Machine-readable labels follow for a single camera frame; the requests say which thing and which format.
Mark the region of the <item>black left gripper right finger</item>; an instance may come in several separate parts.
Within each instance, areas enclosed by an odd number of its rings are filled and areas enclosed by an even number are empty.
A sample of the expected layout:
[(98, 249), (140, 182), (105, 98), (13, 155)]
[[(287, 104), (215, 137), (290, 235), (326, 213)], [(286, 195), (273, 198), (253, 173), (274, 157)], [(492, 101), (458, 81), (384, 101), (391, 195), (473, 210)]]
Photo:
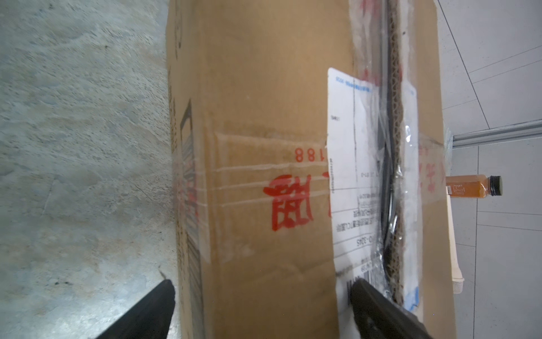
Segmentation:
[(389, 301), (363, 278), (350, 292), (354, 320), (364, 339), (432, 339), (418, 318)]

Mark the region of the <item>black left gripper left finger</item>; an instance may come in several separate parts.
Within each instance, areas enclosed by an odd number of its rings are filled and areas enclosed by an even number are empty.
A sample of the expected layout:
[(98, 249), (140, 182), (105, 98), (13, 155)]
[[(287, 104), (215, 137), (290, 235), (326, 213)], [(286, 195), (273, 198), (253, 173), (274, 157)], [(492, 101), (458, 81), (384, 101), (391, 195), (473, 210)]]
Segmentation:
[(163, 280), (97, 339), (166, 339), (175, 308), (175, 289)]

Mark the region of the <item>brown cardboard express box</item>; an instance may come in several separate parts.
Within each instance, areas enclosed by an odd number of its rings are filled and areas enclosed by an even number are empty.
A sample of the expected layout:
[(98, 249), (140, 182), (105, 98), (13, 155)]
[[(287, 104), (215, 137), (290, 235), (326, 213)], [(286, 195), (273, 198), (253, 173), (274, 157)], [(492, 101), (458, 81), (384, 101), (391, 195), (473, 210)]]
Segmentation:
[(183, 338), (455, 338), (433, 1), (171, 1)]

